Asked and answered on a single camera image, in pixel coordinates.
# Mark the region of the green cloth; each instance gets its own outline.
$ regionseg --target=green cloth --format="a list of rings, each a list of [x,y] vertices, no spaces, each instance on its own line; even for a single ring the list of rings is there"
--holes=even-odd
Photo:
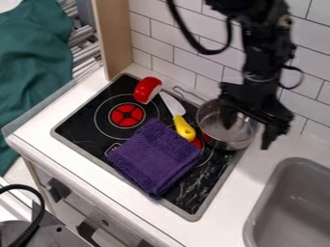
[[[55,0],[23,0],[0,14],[0,128],[71,80],[71,31]],[[0,176],[17,157],[1,134]]]

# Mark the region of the subway tile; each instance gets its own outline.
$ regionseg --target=subway tile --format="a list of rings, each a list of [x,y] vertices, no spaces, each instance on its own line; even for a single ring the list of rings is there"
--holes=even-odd
[[[292,87],[300,80],[300,76],[297,71],[284,69],[281,82],[287,87]],[[322,83],[321,79],[305,74],[303,83],[293,91],[303,96],[316,98]]]
[[[211,16],[213,18],[225,20],[226,16],[221,14],[220,12],[214,11],[211,6],[207,4],[203,4],[203,14]]]
[[[303,130],[305,124],[306,124],[307,119],[304,117],[301,117],[299,115],[294,115],[294,120],[291,122],[291,130],[301,133]]]
[[[289,110],[319,123],[330,125],[330,106],[284,90],[281,101]]]
[[[218,97],[221,93],[220,83],[204,76],[197,75],[196,89],[210,96]]]
[[[188,43],[180,29],[156,20],[151,21],[151,29],[152,36],[155,39],[197,54],[197,51]]]
[[[324,82],[324,85],[322,87],[322,90],[318,96],[318,100],[322,101],[324,103],[330,104],[330,83]]]
[[[201,44],[209,49],[218,49],[223,45],[221,43],[210,41],[204,38],[201,38]],[[203,57],[206,57],[214,62],[220,63],[224,66],[228,66],[230,68],[238,70],[242,69],[243,64],[245,62],[244,52],[231,47],[229,47],[227,50],[220,54]]]
[[[235,84],[243,84],[242,72],[225,67],[223,81]]]
[[[307,18],[322,24],[330,25],[330,1],[313,0]]]
[[[141,50],[133,48],[134,63],[151,69],[151,55]]]
[[[298,47],[292,65],[311,75],[330,80],[330,56]]]
[[[146,51],[151,55],[173,62],[173,47],[169,44],[136,32],[132,32],[132,44],[133,47],[139,50]]]
[[[174,24],[172,15],[164,2],[155,0],[129,0],[129,9],[132,12],[145,15],[170,25]]]
[[[130,13],[130,29],[149,36],[151,34],[151,20],[142,15]]]
[[[290,12],[298,17],[305,18],[311,0],[287,0]]]
[[[192,88],[195,86],[196,74],[187,69],[183,69],[164,60],[158,59],[156,57],[152,58],[152,68],[161,74],[164,74],[170,78],[177,80],[185,85]]]
[[[295,43],[330,54],[330,27],[296,17],[293,21],[292,36]]]
[[[175,48],[175,64],[215,81],[220,81],[222,77],[223,66],[177,48]]]
[[[226,23],[224,21],[181,8],[179,8],[179,13],[184,19],[190,32],[214,41],[226,43],[228,34]],[[235,25],[233,25],[232,46],[242,49],[240,27]]]
[[[320,123],[308,120],[303,135],[314,138],[325,145],[330,145],[330,128]]]
[[[194,12],[200,12],[202,9],[203,1],[204,0],[176,0],[176,5]]]

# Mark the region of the stainless steel sink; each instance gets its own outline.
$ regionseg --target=stainless steel sink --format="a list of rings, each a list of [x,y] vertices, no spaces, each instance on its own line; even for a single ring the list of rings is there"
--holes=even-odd
[[[247,247],[329,247],[330,170],[302,158],[281,162],[243,238]]]

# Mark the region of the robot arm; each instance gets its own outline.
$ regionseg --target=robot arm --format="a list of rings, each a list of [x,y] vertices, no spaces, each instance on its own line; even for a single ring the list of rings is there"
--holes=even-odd
[[[298,68],[286,66],[286,62],[293,59],[296,49],[290,39],[291,19],[286,1],[206,0],[215,11],[227,17],[227,43],[218,50],[201,46],[181,19],[174,0],[167,0],[167,3],[186,39],[205,55],[226,50],[232,42],[232,20],[240,23],[246,53],[242,69],[243,84],[221,83],[223,124],[230,128],[236,120],[237,112],[265,124],[261,148],[267,150],[278,136],[289,132],[289,123],[293,120],[293,114],[281,104],[276,95],[279,87],[286,88],[280,82],[282,69],[302,72]]]

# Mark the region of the wire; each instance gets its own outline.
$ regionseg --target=wire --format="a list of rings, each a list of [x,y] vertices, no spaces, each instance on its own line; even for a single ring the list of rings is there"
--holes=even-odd
[[[172,13],[173,18],[176,20],[176,22],[179,25],[179,28],[181,29],[183,35],[188,40],[188,42],[193,46],[198,52],[202,53],[203,55],[215,55],[219,54],[223,51],[225,51],[232,43],[233,39],[233,26],[232,26],[232,19],[230,17],[226,20],[226,27],[227,27],[227,42],[225,46],[218,50],[209,50],[203,47],[201,44],[197,42],[197,40],[192,36],[191,32],[185,25],[184,21],[182,20],[181,16],[179,15],[179,12],[177,10],[177,7],[175,5],[174,0],[167,0],[167,4],[169,6],[170,12]]]
[[[303,83],[304,78],[305,78],[305,73],[304,73],[303,70],[301,70],[301,69],[299,69],[299,68],[297,68],[297,67],[286,66],[286,65],[283,65],[282,68],[283,68],[283,69],[287,69],[287,70],[294,70],[294,71],[298,71],[298,72],[300,72],[300,79],[299,79],[298,83],[295,84],[295,85],[292,86],[292,87],[287,87],[287,86],[283,85],[283,84],[279,81],[279,85],[280,85],[281,88],[284,88],[284,89],[286,89],[286,90],[293,90],[293,89],[296,89],[297,87],[299,87],[299,86]]]
[[[31,188],[26,185],[22,185],[22,184],[12,184],[12,185],[2,187],[2,188],[0,188],[0,195],[7,191],[13,190],[13,189],[27,190],[27,191],[35,194],[41,203],[41,209],[40,209],[40,212],[38,213],[36,219],[13,243],[11,243],[8,246],[8,247],[23,247],[23,246],[26,246],[28,241],[31,239],[31,237],[34,235],[34,233],[39,228],[39,223],[41,222],[41,220],[44,216],[44,213],[45,213],[44,199],[36,189]]]

